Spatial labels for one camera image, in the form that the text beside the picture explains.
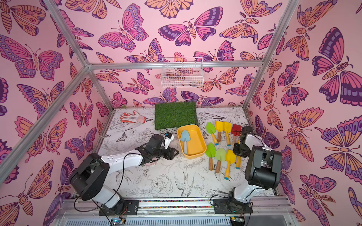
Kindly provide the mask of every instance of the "wire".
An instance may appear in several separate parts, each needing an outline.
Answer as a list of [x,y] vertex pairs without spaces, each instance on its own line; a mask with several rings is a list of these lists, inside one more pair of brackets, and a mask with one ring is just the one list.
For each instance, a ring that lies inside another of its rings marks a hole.
[[107,217],[107,215],[106,215],[106,213],[103,211],[103,209],[102,208],[99,208],[101,211],[102,211],[102,213],[104,214],[104,216],[106,216],[106,218],[107,218],[107,220],[108,220],[108,222],[109,222],[109,225],[112,225],[112,223],[111,223],[111,221],[109,220],[109,218]]

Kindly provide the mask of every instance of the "white wire basket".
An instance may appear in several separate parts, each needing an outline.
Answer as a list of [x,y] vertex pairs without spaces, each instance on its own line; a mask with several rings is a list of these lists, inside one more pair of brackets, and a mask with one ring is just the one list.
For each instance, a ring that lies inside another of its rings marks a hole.
[[174,62],[176,57],[163,58],[161,85],[163,88],[196,87],[202,88],[204,81],[203,60],[186,62],[186,58],[195,60],[195,57],[184,57],[183,62]]

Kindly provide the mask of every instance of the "green grass mat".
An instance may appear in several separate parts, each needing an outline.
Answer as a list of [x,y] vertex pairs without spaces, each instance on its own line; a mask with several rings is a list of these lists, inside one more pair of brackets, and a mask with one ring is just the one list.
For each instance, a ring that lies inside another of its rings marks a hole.
[[195,102],[158,103],[155,111],[155,129],[199,125]]

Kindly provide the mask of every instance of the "butterfly wing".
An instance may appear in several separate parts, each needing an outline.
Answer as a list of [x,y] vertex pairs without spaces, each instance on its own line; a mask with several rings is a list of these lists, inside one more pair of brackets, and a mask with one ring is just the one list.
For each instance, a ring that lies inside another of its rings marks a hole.
[[259,41],[259,43],[258,43],[257,49],[258,49],[258,50],[262,50],[262,49],[264,49],[264,48],[267,48],[267,47],[269,46],[270,41],[272,40],[273,34],[274,34],[274,33],[270,33],[270,34],[264,35],[264,36],[260,39],[260,41]]
[[50,176],[53,170],[53,164],[53,160],[49,160],[36,175],[27,192],[30,198],[41,199],[50,192],[52,185]]
[[46,149],[49,152],[57,152],[57,154],[59,155],[57,149],[60,147],[60,144],[62,143],[60,139],[63,137],[66,128],[67,128],[67,120],[62,119],[57,124],[55,124],[53,128],[50,130],[48,134],[48,142],[46,144]]

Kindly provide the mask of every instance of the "yellow tray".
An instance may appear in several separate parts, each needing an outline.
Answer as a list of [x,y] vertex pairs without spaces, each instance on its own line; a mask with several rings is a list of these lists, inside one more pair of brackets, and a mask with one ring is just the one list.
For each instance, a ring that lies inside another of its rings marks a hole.
[[[188,155],[184,153],[184,142],[180,141],[181,134],[184,130],[187,130],[190,134],[191,140],[187,142]],[[197,158],[202,156],[206,152],[206,143],[202,137],[200,128],[197,125],[184,125],[177,130],[178,141],[181,145],[182,153],[186,158]]]

